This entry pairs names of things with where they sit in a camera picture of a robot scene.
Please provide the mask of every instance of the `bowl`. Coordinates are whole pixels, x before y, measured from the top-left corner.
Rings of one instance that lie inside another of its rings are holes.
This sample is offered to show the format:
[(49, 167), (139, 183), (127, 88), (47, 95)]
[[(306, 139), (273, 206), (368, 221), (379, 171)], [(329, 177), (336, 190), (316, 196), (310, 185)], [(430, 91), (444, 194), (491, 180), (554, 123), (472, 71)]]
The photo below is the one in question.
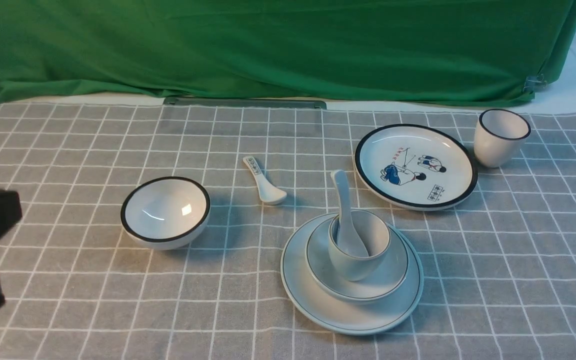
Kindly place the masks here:
[(377, 215), (366, 210), (350, 212), (352, 224), (368, 250), (367, 257), (357, 257), (341, 250), (337, 245), (339, 215), (334, 217), (328, 228), (328, 254), (338, 273), (349, 281), (359, 281), (375, 271), (386, 257), (391, 246), (391, 231)]
[(186, 246), (206, 228), (210, 196), (185, 177), (155, 178), (134, 189), (121, 206), (121, 225), (140, 246), (171, 250)]
[(350, 281), (333, 266), (329, 252), (329, 228), (333, 219), (319, 224), (306, 242), (305, 259), (315, 283), (341, 301), (366, 304), (393, 294), (408, 273), (409, 256), (403, 240), (391, 232), (391, 244), (386, 258), (366, 278)]

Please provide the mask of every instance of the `white ceramic cup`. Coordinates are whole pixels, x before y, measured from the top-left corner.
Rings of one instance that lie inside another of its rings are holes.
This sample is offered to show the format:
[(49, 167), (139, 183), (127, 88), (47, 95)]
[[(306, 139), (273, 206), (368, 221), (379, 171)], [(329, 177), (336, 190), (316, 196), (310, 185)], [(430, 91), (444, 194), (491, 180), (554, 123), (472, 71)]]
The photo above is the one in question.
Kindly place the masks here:
[(356, 257), (337, 246), (339, 215), (330, 221), (328, 255), (334, 269), (348, 281), (359, 281), (370, 275), (386, 257), (391, 246), (391, 231), (379, 216), (366, 210), (352, 210), (352, 224), (368, 250), (368, 257)]
[(530, 136), (525, 118), (504, 109), (482, 112), (475, 129), (475, 157), (485, 167), (496, 168), (510, 160)]

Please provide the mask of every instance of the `green backdrop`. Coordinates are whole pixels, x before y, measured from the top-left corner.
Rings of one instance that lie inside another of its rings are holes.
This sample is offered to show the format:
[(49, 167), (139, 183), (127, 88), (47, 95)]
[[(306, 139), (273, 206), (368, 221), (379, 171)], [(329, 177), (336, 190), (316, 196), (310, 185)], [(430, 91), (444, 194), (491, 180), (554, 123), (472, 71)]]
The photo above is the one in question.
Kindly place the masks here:
[(132, 92), (509, 106), (576, 0), (0, 0), (0, 103)]

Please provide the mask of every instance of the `plate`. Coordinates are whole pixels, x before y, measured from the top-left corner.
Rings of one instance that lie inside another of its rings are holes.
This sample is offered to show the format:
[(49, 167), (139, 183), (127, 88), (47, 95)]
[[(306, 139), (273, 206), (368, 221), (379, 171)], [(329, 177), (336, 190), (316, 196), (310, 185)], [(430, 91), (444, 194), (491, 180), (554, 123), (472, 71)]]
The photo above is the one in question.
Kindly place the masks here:
[(325, 214), (311, 219), (288, 239), (280, 265), (281, 282), (288, 297), (308, 319), (337, 333), (372, 335), (401, 324), (417, 307), (424, 287), (419, 255), (409, 240), (394, 230), (404, 240), (409, 259), (406, 279), (397, 291), (370, 303), (339, 300), (317, 285), (307, 268), (304, 251), (315, 228), (334, 216), (334, 213)]
[(432, 211), (454, 207), (477, 185), (468, 150), (441, 131), (395, 124), (364, 136), (354, 152), (362, 182), (398, 207)]
[(323, 221), (306, 242), (306, 264), (314, 280), (334, 297), (350, 301), (375, 301), (388, 296), (406, 278), (408, 250), (402, 239), (390, 229), (391, 244), (384, 260), (368, 277), (349, 281), (339, 275), (330, 261), (329, 226), (333, 219)]

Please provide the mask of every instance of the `white spoon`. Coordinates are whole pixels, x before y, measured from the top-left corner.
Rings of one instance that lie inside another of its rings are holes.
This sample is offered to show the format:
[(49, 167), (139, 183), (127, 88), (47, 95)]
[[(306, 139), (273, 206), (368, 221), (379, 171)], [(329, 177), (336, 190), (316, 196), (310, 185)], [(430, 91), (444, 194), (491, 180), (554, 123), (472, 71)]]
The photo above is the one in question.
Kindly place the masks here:
[(368, 250), (355, 230), (350, 213), (350, 189), (346, 172), (334, 170), (330, 173), (330, 178), (332, 178), (336, 194), (339, 196), (339, 227), (336, 233), (336, 244), (348, 255), (367, 258)]
[(278, 205), (286, 199), (288, 194), (286, 194), (286, 192), (282, 189), (278, 189), (268, 181), (268, 179), (261, 172), (259, 164), (254, 157), (246, 156), (243, 158), (243, 161), (254, 176), (256, 188), (259, 190), (259, 199), (263, 203), (268, 205)]

